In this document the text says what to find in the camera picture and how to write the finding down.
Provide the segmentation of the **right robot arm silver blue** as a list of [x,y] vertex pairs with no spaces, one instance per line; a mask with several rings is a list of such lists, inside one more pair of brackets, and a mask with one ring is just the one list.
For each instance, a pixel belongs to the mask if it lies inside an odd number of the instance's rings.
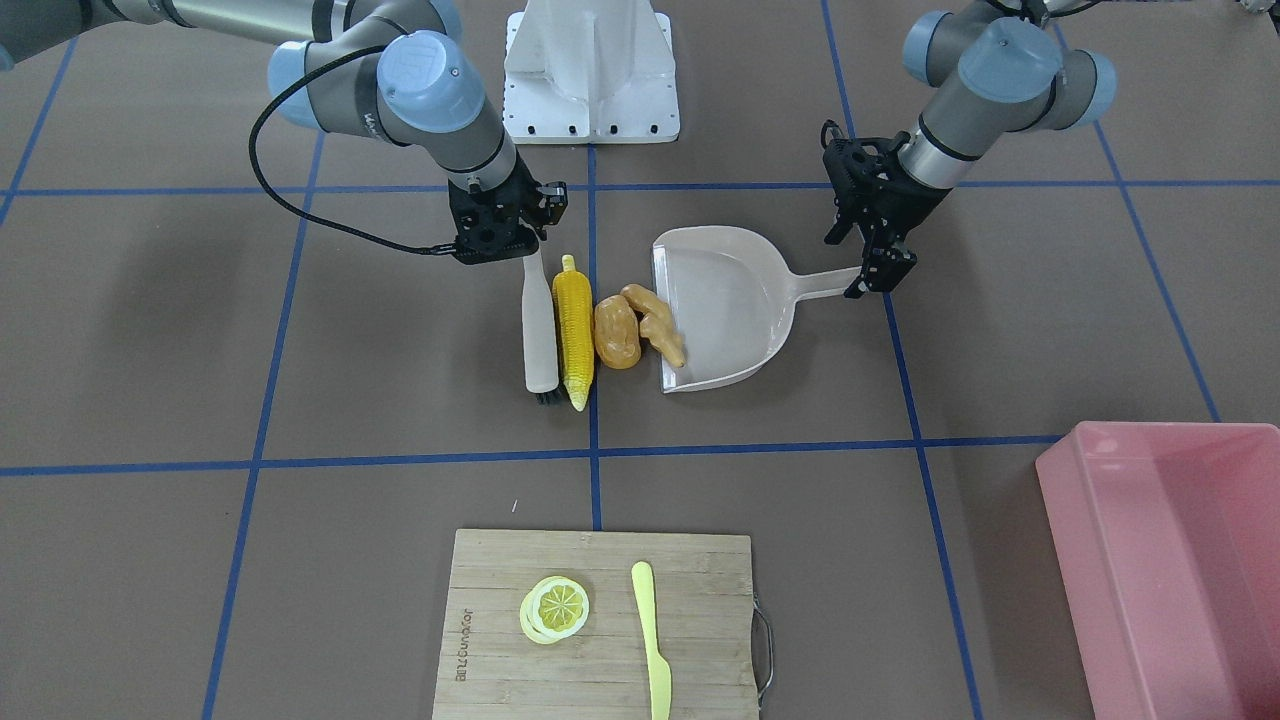
[[435,246],[390,242],[465,265],[531,263],[567,208],[562,182],[541,183],[488,96],[463,45],[452,1],[5,1],[3,69],[115,23],[204,29],[270,44],[271,101],[248,138],[262,191],[292,214],[334,231],[358,229],[306,211],[270,184],[259,137],[274,115],[324,133],[424,149],[444,173],[454,237]]

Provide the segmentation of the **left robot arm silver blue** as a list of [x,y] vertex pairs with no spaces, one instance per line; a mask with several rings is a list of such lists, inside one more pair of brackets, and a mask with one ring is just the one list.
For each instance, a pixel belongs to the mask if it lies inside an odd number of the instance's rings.
[[916,265],[908,233],[922,224],[1005,135],[1098,120],[1117,92],[1114,64],[1066,51],[1050,24],[1083,1],[974,1],[931,12],[909,29],[902,65],[933,88],[915,123],[891,137],[849,137],[827,120],[823,164],[835,192],[824,242],[863,241],[847,299],[888,293]]

